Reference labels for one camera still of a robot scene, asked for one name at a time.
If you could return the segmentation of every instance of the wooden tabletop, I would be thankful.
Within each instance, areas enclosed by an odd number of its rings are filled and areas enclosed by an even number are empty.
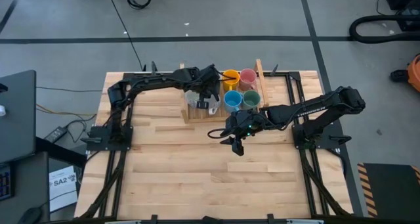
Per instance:
[[[97,125],[110,115],[107,88],[123,72],[108,73],[99,105]],[[322,94],[316,71],[302,71],[306,100]],[[295,98],[298,99],[294,85]],[[267,77],[270,105],[289,104],[284,78]],[[290,129],[263,131],[243,141],[245,155],[207,137],[224,123],[185,124],[180,91],[142,92],[135,100],[133,145],[127,155],[118,219],[265,219],[310,217],[299,153]],[[103,187],[109,152],[100,152],[86,165],[75,216],[84,213]],[[352,212],[340,159],[318,150],[324,184],[340,205]],[[314,195],[321,213],[316,187]],[[108,197],[110,214],[113,190]]]

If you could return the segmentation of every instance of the orange cup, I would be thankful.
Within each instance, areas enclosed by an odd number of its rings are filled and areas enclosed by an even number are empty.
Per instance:
[[[239,84],[240,75],[236,70],[227,70],[223,72],[222,79],[223,79],[223,89],[225,92],[227,92],[229,90],[236,90]]]

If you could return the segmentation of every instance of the wooden stand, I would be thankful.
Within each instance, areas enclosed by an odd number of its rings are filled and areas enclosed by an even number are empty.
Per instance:
[[[258,91],[258,93],[261,96],[261,102],[260,102],[258,108],[264,107],[264,106],[269,106],[270,103],[268,101],[268,93],[267,93],[267,90],[266,90],[266,82],[265,82],[265,79],[264,79],[263,66],[261,65],[261,60],[260,59],[257,59],[255,61],[254,71],[258,75],[256,91]],[[181,114],[182,114],[182,118],[184,119],[185,123],[224,122],[225,121],[225,119],[230,114],[227,113],[226,110],[224,109],[223,97],[224,97],[225,92],[224,92],[222,84],[223,84],[223,82],[220,83],[220,94],[219,94],[220,107],[217,110],[216,114],[214,114],[214,115],[209,115],[208,110],[192,108],[185,99],[185,93],[181,92],[181,105],[182,105],[181,106]]]

